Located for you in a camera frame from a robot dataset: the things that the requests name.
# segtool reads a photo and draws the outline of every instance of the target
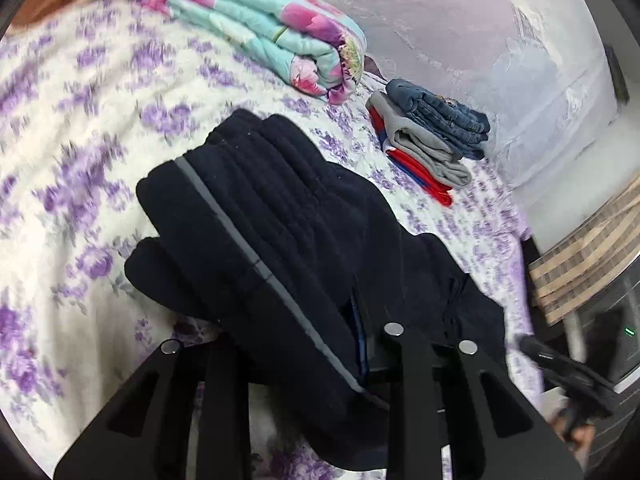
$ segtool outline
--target metal rivet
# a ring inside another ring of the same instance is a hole
[[[385,332],[389,335],[402,335],[402,332],[404,332],[404,326],[400,323],[387,323],[385,325]]]
[[[473,341],[469,341],[469,339],[465,339],[464,341],[460,341],[458,343],[458,348],[463,354],[473,355],[478,351],[478,345]]]
[[[168,339],[160,345],[163,354],[175,354],[181,347],[182,344],[177,339]]]

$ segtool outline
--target black fabric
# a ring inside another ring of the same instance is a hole
[[[261,263],[247,257],[196,191],[184,162],[169,161],[136,188],[159,240],[140,242],[126,275],[173,310],[218,320],[282,387],[305,427],[354,453],[386,436],[386,411],[348,378],[366,383],[343,315],[352,296],[370,320],[369,340],[389,321],[411,324],[436,343],[472,339],[506,368],[501,307],[437,237],[409,234],[372,183],[325,161],[288,119],[261,121],[237,110],[184,160]],[[260,266],[272,275],[260,274]]]

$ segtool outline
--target bedsheet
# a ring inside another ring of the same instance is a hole
[[[215,336],[134,290],[123,265],[155,234],[137,181],[238,107],[291,118],[327,159],[373,181],[411,232],[437,234],[504,307],[511,378],[536,402],[540,377],[513,345],[530,332],[518,243],[526,225],[486,160],[464,162],[474,180],[452,192],[451,208],[399,171],[365,108],[383,87],[366,73],[348,102],[328,105],[133,0],[70,7],[0,41],[0,410],[46,473],[160,342]],[[267,388],[252,387],[250,402],[256,477],[383,477],[319,461]]]

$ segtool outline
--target striped fabric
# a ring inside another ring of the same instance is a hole
[[[558,322],[608,285],[640,253],[640,174],[567,238],[530,264],[536,303]]]

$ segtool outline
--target bed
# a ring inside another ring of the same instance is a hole
[[[138,180],[238,107],[291,118],[328,160],[374,182],[411,232],[437,234],[504,307],[511,378],[537,403],[540,375],[513,345],[531,329],[526,224],[487,160],[465,161],[474,180],[452,192],[451,208],[391,164],[365,108],[383,87],[365,73],[348,102],[329,106],[134,0],[72,6],[0,41],[0,412],[46,474],[164,339],[216,336],[138,293],[123,265],[154,234]],[[319,461],[265,387],[252,388],[250,404],[256,478],[383,477]]]

